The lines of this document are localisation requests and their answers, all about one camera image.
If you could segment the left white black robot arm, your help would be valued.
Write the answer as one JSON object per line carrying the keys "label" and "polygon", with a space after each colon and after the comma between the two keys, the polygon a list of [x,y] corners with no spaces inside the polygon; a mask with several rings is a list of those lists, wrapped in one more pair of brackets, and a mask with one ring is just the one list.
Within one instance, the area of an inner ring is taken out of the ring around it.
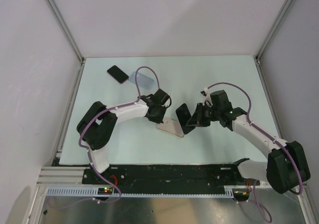
{"label": "left white black robot arm", "polygon": [[143,95],[134,102],[107,107],[100,101],[94,102],[78,123],[79,146],[87,150],[89,163],[95,168],[93,178],[100,184],[110,180],[110,162],[106,155],[106,145],[111,139],[115,126],[145,117],[148,121],[163,123],[167,108],[171,105],[170,94],[158,89],[155,94]]}

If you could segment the translucent blue phone case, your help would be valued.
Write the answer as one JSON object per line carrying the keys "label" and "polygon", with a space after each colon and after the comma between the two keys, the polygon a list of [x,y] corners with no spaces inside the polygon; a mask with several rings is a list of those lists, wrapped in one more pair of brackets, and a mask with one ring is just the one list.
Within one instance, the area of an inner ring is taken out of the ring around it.
{"label": "translucent blue phone case", "polygon": [[129,81],[132,82],[132,83],[136,83],[142,87],[142,88],[145,88],[145,89],[150,89],[153,84],[154,84],[154,79],[146,76],[146,75],[143,75],[141,73],[136,73],[136,72],[133,72],[130,76],[129,76]]}

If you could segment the black smartphone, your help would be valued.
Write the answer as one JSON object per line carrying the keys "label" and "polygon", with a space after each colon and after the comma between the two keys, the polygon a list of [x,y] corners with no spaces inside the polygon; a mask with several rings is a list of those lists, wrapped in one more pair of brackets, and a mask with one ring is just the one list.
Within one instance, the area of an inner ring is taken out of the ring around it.
{"label": "black smartphone", "polygon": [[194,126],[187,126],[186,125],[186,123],[191,118],[191,114],[190,114],[190,111],[189,111],[187,104],[183,103],[182,105],[180,105],[175,110],[175,113],[176,113],[178,122],[181,126],[181,129],[182,129],[184,135],[189,134],[190,132],[192,132],[195,129]]}

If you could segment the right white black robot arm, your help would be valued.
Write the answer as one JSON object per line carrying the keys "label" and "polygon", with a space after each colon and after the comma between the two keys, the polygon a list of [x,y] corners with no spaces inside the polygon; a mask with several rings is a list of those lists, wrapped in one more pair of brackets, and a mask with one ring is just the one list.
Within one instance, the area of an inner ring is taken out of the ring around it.
{"label": "right white black robot arm", "polygon": [[241,185],[247,179],[264,181],[283,194],[296,186],[302,187],[310,179],[302,145],[269,135],[248,120],[246,111],[234,108],[224,90],[213,92],[205,102],[198,103],[186,126],[208,127],[214,121],[244,137],[267,158],[266,162],[247,158],[238,161],[237,168],[230,172],[233,183]]}

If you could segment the beige phone case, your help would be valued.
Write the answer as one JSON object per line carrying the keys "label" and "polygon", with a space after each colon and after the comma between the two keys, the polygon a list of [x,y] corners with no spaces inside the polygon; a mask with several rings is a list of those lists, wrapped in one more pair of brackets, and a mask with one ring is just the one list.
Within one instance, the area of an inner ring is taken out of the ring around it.
{"label": "beige phone case", "polygon": [[163,122],[157,125],[157,129],[179,138],[184,137],[184,133],[179,122],[168,117],[165,117]]}

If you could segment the black phone with red edge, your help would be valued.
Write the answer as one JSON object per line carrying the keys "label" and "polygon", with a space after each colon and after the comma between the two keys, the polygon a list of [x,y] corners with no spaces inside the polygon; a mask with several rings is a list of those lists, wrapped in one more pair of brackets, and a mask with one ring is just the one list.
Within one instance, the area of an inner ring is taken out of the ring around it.
{"label": "black phone with red edge", "polygon": [[123,84],[129,79],[129,76],[116,65],[110,67],[107,73],[120,84]]}

